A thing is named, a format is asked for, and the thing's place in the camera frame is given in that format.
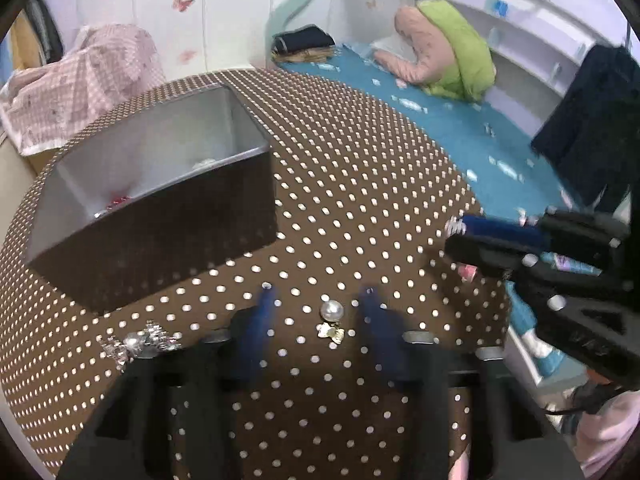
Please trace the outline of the pink sleeve forearm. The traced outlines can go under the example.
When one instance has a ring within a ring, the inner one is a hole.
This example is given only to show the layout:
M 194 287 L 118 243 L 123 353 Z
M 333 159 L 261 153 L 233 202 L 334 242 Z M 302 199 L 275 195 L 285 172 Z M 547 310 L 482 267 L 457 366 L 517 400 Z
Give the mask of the pink sleeve forearm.
M 639 422 L 639 393 L 616 396 L 597 414 L 583 414 L 574 454 L 586 479 L 600 479 L 631 438 Z

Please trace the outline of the person's right hand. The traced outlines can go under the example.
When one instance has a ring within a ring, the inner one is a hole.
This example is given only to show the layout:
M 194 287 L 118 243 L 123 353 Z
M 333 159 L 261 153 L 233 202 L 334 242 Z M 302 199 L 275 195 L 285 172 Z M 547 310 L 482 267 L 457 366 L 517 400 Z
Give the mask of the person's right hand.
M 625 389 L 608 378 L 600 375 L 595 370 L 588 368 L 587 381 L 577 387 L 570 397 L 570 407 L 578 412 L 586 412 L 594 415 L 601 408 Z

